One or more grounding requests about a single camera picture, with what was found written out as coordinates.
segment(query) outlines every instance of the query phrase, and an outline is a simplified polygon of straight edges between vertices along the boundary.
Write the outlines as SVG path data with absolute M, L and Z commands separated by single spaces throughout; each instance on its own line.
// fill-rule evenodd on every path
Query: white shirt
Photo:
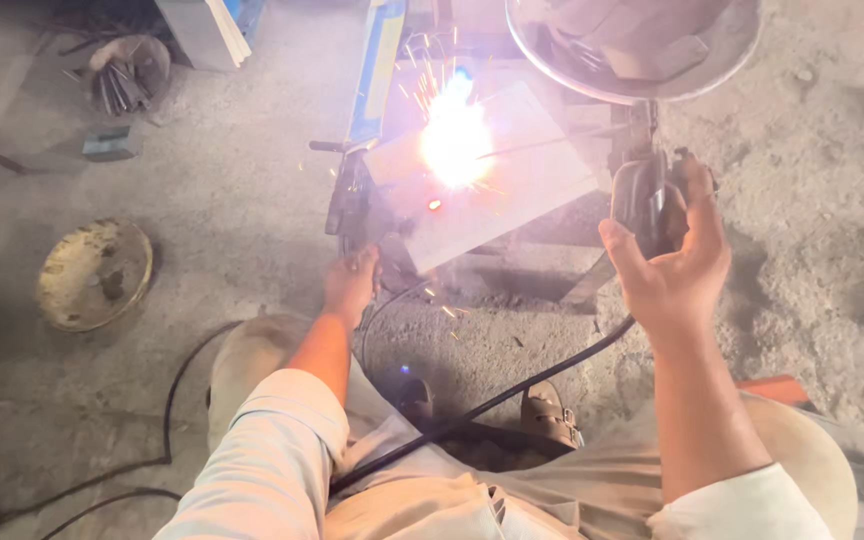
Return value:
M 327 513 L 333 462 L 341 462 L 348 437 L 342 405 L 316 376 L 272 373 L 239 408 L 155 540 L 581 538 L 471 474 L 389 481 Z M 778 463 L 679 497 L 648 525 L 659 540 L 832 539 Z

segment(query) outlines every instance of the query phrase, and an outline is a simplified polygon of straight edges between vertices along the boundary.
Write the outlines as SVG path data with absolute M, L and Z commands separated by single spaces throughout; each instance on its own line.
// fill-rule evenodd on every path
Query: bundle of metal pieces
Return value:
M 97 96 L 99 109 L 113 117 L 147 111 L 152 103 L 152 94 L 142 82 L 138 67 L 118 58 L 96 73 L 93 86 L 92 95 Z

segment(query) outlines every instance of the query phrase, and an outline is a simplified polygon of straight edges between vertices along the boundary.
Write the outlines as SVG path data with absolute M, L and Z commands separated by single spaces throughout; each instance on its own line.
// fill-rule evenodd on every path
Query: welding rod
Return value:
M 633 127 L 634 124 L 619 124 L 617 126 L 609 126 L 607 128 L 599 128 L 599 129 L 588 129 L 585 131 L 578 131 L 571 134 L 568 134 L 563 137 L 553 138 L 551 140 L 544 140 L 541 142 L 534 142 L 532 144 L 523 144 L 522 146 L 516 146 L 514 148 L 508 148 L 506 150 L 499 150 L 496 152 L 485 153 L 483 155 L 479 155 L 476 157 L 476 160 L 485 160 L 486 158 L 491 158 L 492 156 L 501 156 L 502 154 L 510 154 L 513 152 L 519 152 L 521 150 L 528 150 L 530 148 L 536 148 L 539 146 L 546 146 L 546 144 L 555 144 L 557 142 L 569 141 L 571 139 L 575 139 L 577 137 L 609 137 L 615 135 L 621 131 L 627 130 Z

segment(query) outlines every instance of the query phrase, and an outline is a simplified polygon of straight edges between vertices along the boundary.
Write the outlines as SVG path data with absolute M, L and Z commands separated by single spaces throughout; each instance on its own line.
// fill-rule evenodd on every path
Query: knee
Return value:
M 856 479 L 842 449 L 794 408 L 743 394 L 746 410 L 772 460 L 780 463 L 836 540 L 852 540 L 858 520 Z

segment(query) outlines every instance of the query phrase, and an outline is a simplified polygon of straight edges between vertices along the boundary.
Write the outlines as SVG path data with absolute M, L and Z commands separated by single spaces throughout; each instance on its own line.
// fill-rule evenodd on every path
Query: man's right hand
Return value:
M 691 153 L 682 171 L 690 205 L 686 211 L 689 230 L 679 251 L 645 260 L 626 227 L 612 219 L 599 224 L 626 307 L 652 339 L 709 332 L 732 261 L 715 208 L 712 174 Z M 681 198 L 671 203 L 684 204 Z

